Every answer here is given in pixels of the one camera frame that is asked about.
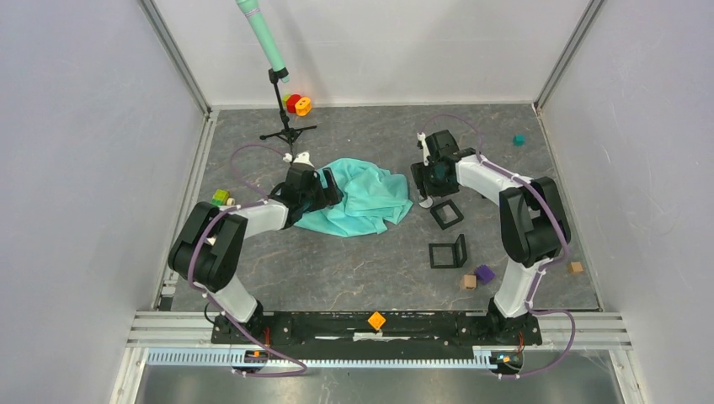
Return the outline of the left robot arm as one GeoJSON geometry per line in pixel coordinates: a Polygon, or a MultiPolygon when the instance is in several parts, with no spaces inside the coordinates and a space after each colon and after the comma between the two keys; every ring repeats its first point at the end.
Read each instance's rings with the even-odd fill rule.
{"type": "Polygon", "coordinates": [[[263,201],[246,207],[196,204],[169,250],[168,267],[233,320],[237,337],[254,343],[264,334],[264,319],[262,305],[236,275],[244,241],[288,229],[305,214],[335,206],[342,198],[331,169],[293,163],[285,181],[263,201]]]}

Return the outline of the mint green garment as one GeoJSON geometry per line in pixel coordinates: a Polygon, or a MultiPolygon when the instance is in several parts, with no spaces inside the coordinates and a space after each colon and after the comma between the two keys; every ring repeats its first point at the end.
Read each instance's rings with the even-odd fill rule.
{"type": "Polygon", "coordinates": [[[340,158],[329,169],[343,198],[340,203],[306,213],[296,226],[336,237],[361,237],[399,224],[413,206],[405,175],[391,173],[372,162],[340,158]]]}

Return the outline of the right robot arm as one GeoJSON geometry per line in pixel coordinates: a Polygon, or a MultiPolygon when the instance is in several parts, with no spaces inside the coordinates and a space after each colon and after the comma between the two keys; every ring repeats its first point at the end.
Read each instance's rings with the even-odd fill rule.
{"type": "Polygon", "coordinates": [[[424,208],[434,198],[476,191],[499,209],[500,235],[508,265],[490,300],[486,330],[496,343],[508,343],[525,326],[541,277],[567,251],[570,229],[556,183],[530,178],[488,160],[473,148],[461,149],[448,130],[417,135],[423,156],[411,166],[424,208]]]}

